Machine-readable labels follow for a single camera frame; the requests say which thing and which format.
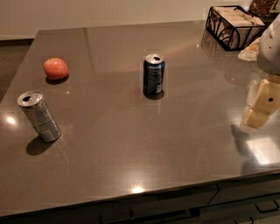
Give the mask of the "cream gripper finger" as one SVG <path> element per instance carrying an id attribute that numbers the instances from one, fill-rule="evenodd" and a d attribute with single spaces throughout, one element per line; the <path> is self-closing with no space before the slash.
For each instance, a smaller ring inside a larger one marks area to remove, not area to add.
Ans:
<path id="1" fill-rule="evenodd" d="M 249 88 L 247 106 L 241 124 L 250 129 L 261 128 L 280 108 L 280 79 L 254 80 Z"/>

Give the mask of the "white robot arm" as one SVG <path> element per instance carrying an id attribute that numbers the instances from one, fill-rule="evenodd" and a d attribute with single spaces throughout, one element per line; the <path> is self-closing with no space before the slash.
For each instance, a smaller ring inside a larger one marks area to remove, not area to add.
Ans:
<path id="1" fill-rule="evenodd" d="M 250 85 L 240 124 L 247 133 L 260 129 L 280 108 L 280 15 L 260 38 L 256 64 L 267 77 Z"/>

